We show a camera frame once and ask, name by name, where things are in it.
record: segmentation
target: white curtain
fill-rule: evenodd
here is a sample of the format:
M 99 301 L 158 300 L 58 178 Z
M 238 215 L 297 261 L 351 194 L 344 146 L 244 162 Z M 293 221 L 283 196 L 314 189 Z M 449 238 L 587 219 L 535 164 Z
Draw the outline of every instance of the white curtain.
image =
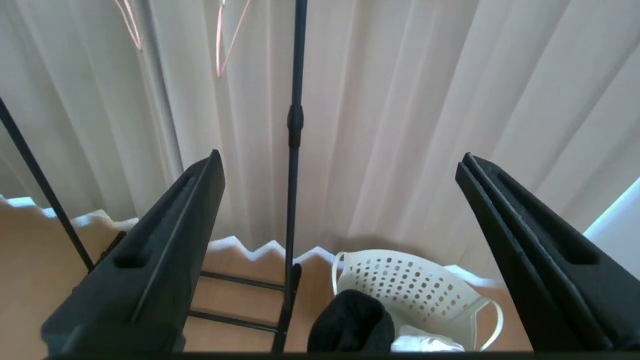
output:
M 220 150 L 215 237 L 285 237 L 294 1 L 3 0 L 0 95 L 76 213 L 141 216 Z M 229 45 L 245 2 L 227 1 Z M 296 253 L 409 251 L 496 276 L 453 176 L 470 151 L 585 230 L 640 175 L 640 2 L 310 0 Z M 2 133 L 0 193 L 37 194 Z

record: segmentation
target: black pole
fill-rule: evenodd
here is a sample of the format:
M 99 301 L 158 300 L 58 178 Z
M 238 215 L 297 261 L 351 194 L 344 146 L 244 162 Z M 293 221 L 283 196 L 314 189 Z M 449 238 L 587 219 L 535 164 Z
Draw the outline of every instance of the black pole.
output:
M 304 66 L 304 36 L 307 23 L 307 0 L 296 0 L 295 34 L 293 40 L 293 86 L 291 107 L 287 116 L 289 128 L 289 185 L 287 188 L 287 240 L 284 268 L 284 310 L 293 310 L 293 239 L 296 224 L 296 194 L 298 191 L 298 153 L 304 125 L 302 113 L 302 69 Z
M 20 155 L 22 155 L 24 162 L 27 163 L 27 166 L 29 167 L 29 170 L 31 170 L 31 173 L 36 179 L 36 182 L 38 182 L 38 185 L 40 185 L 44 196 L 49 201 L 49 204 L 51 204 L 51 207 L 56 213 L 58 219 L 60 219 L 62 227 L 67 232 L 67 235 L 69 235 L 69 239 L 71 239 L 73 246 L 76 247 L 76 250 L 78 251 L 78 254 L 87 267 L 87 270 L 91 272 L 93 270 L 93 262 L 91 261 L 87 250 L 85 250 L 82 242 L 80 241 L 80 238 L 78 237 L 78 234 L 76 234 L 76 231 L 73 229 L 71 221 L 69 221 L 67 214 L 65 214 L 64 210 L 62 209 L 62 205 L 58 201 L 56 194 L 53 192 L 53 189 L 49 185 L 47 178 L 44 176 L 44 173 L 40 169 L 36 158 L 33 157 L 31 149 L 29 149 L 27 142 L 22 137 L 18 126 L 16 125 L 15 121 L 13 121 L 13 118 L 11 117 L 11 114 L 9 113 L 7 107 L 4 105 L 4 101 L 2 100 L 2 98 L 0 98 L 0 119 L 2 119 L 4 127 L 7 129 L 9 136 L 11 136 L 11 140 L 13 140 L 13 143 L 18 148 L 18 151 L 20 152 Z

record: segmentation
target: white wall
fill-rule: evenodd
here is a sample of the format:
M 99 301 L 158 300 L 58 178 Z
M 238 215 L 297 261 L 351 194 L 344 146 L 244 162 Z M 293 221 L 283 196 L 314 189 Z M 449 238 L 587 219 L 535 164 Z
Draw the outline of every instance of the white wall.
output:
M 640 279 L 640 178 L 585 231 L 602 251 Z

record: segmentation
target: white plastic basket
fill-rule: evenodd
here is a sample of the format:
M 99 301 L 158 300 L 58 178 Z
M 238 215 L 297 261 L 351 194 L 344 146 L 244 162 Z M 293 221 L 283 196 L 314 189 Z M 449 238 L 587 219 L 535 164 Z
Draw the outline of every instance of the white plastic basket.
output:
M 341 258 L 344 268 L 336 279 Z M 479 350 L 491 345 L 502 331 L 500 305 L 480 296 L 444 267 L 414 255 L 391 250 L 340 252 L 333 262 L 331 278 L 334 295 L 355 289 L 378 299 L 393 318 L 396 334 L 407 324 L 448 336 L 473 351 L 476 315 L 489 303 L 496 308 L 496 328 Z

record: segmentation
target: floor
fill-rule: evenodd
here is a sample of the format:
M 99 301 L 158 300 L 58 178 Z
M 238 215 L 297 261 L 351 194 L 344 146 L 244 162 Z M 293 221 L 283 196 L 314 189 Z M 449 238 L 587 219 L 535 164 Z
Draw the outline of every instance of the floor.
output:
M 118 229 L 108 220 L 78 228 L 95 260 Z M 284 262 L 275 251 L 247 260 L 237 248 L 208 253 L 203 268 L 256 280 L 280 283 Z M 311 257 L 302 264 L 302 278 L 285 346 L 302 352 L 313 321 L 332 298 L 330 264 Z M 13 208 L 0 201 L 0 349 L 3 357 L 35 359 L 46 356 L 40 340 L 42 322 L 78 284 L 86 270 L 57 219 L 44 217 L 35 207 Z M 505 327 L 490 350 L 530 350 L 516 310 L 504 289 L 477 288 L 498 301 L 505 311 Z M 201 278 L 192 308 L 275 325 L 282 294 L 210 278 Z M 495 312 L 479 314 L 478 342 L 495 325 Z M 184 328 L 186 351 L 269 351 L 273 334 L 189 318 Z

